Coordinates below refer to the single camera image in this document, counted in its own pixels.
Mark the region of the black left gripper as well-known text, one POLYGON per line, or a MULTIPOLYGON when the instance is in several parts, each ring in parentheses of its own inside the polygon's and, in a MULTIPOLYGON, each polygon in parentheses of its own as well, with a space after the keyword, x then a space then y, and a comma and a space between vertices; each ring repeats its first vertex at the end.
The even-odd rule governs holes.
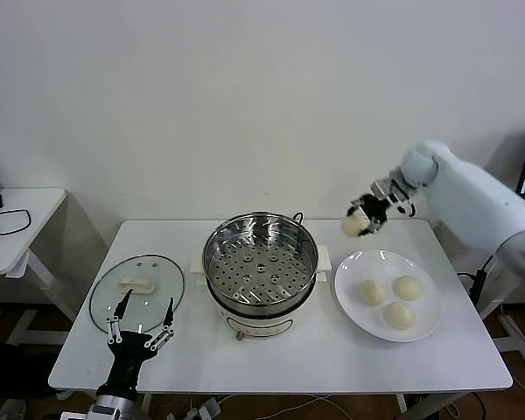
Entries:
POLYGON ((120 321, 123 319, 133 291, 130 288, 116 305, 114 314, 106 317, 108 348, 114 355, 114 361, 107 379, 108 394, 136 394, 142 364, 151 359, 153 352, 157 352, 174 335, 172 330, 174 320, 173 297, 169 300, 162 328, 157 335, 152 337, 146 333, 121 332, 120 321))

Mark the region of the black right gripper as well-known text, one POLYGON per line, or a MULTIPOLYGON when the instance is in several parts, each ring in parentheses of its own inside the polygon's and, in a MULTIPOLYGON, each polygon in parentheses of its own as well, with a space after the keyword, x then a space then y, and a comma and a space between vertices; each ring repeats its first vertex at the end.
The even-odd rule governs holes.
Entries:
POLYGON ((373 194, 366 193, 351 202, 346 217, 367 218, 360 224, 358 236, 372 235, 379 231, 388 220, 388 209, 387 199, 378 199, 373 194))

